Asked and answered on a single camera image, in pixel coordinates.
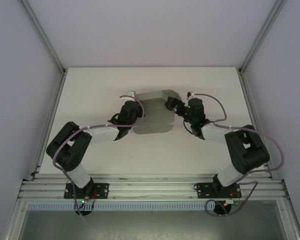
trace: glass panel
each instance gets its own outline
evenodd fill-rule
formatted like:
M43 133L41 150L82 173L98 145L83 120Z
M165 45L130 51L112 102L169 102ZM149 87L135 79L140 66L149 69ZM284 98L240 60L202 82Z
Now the glass panel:
M204 211L28 211L21 240L283 240L275 201L249 201L238 214Z

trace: black mounting bracket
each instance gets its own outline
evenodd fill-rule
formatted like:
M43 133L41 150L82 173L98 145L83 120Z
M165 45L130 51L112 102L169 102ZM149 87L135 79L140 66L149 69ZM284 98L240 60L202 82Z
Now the black mounting bracket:
M86 197L86 194L81 189L76 186L76 198L77 199L84 199ZM89 196L91 199L107 199L109 193L109 183L93 183L92 184L92 190L91 190L91 196ZM67 183L65 185L64 190L64 196L65 199L74 199L74 188L72 183Z
M231 184L217 193L213 188L212 182L198 182L193 186L196 190L198 199L237 199L241 198L241 189L237 183Z

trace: metal frame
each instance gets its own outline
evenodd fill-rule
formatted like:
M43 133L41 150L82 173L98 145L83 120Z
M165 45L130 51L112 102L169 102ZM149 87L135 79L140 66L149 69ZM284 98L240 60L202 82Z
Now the metal frame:
M277 0L271 10L267 20L260 30L255 42L253 43L242 67L238 69L238 77L241 83L244 98L247 104L249 115L253 125L262 131L256 107L250 92L248 81L245 78L245 70L256 55L266 35L271 29L281 9L287 0ZM43 134L40 140L40 147L33 161L33 174L29 177L31 181L22 183L18 199L16 201L9 225L5 234L5 240L18 239L25 221L26 212L31 203L39 203L48 201L49 203L69 203L72 200L63 199L65 183L67 179L61 174L39 174L43 155L48 143L50 131L52 128L54 116L61 97L63 85L66 79L67 71L61 64L54 48L43 31L37 17L31 9L27 0L20 0L26 14L28 15L32 25L34 26L38 36L40 37L47 52L50 54L56 67L60 70L61 76L53 96L52 104L48 113L47 121L44 126ZM183 203L200 203L202 199L198 199L197 192L193 189L193 185L198 182L210 182L213 175L189 175L189 176L169 176L168 178L158 176L119 176L119 175L92 175L95 182L104 182L110 184L109 199L103 202L119 203L119 202L144 202L144 201L160 201L160 202L176 202ZM274 200L279 209L279 217L288 240L300 240L300 227L294 213L288 191L285 183L278 179L276 173L271 176L265 174L254 174L248 176L243 181L257 180L259 182L256 190L251 196L251 200ZM246 197L252 186L244 185L242 189L242 197Z

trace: black cable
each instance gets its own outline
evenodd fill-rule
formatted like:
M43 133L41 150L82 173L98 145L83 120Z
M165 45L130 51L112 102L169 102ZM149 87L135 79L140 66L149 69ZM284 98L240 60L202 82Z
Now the black cable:
M185 130L187 130L191 135L193 135L193 133L186 127L186 124L185 124L185 120L183 120L183 126L185 128Z

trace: white wall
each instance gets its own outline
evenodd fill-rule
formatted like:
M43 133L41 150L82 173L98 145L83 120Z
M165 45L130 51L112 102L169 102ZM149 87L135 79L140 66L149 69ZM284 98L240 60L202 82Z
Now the white wall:
M65 68L240 67L276 0L29 0Z
M0 240L30 173L59 72L17 0L0 0Z
M285 151L281 174L300 223L300 0L287 1L247 78L264 130Z

